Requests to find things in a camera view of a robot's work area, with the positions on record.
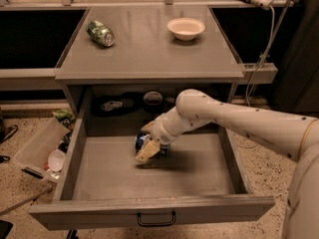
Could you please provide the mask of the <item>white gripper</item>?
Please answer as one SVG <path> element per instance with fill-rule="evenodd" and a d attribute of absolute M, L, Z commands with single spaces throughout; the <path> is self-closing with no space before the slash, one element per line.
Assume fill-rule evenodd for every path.
<path fill-rule="evenodd" d="M 160 145 L 169 145 L 174 141 L 174 136 L 165 127 L 167 122 L 167 115 L 162 114 L 154 121 L 150 121 L 141 128 L 143 133 L 151 133 L 153 140 L 147 140 L 142 148 L 138 151 L 136 161 L 138 163 L 145 163 L 151 157 L 160 151 Z"/>

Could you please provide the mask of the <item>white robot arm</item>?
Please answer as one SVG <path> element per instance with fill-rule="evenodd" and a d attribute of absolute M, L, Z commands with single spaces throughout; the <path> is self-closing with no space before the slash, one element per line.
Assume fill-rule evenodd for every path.
<path fill-rule="evenodd" d="M 282 239 L 319 239 L 319 119 L 223 103 L 194 89 L 142 127 L 136 161 L 145 162 L 181 134 L 214 122 L 296 162 Z"/>

